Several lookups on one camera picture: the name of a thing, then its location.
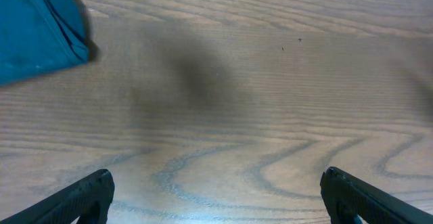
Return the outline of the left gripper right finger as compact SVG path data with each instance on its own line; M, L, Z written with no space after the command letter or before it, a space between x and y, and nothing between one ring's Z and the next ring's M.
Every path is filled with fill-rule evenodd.
M334 166L322 174L320 187L332 224L432 224L431 214Z

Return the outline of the navy blue shorts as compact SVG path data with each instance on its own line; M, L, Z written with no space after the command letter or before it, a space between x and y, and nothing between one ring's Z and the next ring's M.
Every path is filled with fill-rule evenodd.
M1 0L1 84L89 61L79 0Z

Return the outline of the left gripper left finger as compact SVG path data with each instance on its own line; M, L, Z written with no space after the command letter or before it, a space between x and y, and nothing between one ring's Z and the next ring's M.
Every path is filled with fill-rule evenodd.
M1 224L106 224L114 190L111 172L99 169Z

